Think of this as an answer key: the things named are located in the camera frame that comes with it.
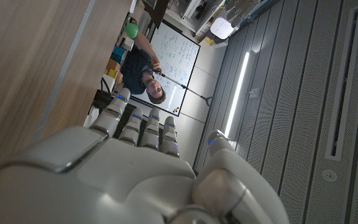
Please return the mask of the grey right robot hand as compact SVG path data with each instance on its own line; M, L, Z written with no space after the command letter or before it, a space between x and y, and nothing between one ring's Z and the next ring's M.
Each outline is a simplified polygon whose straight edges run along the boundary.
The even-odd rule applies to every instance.
M220 130L195 172L178 153L175 122L145 128L121 90L88 128L55 133L0 165L0 223L288 223L278 194Z

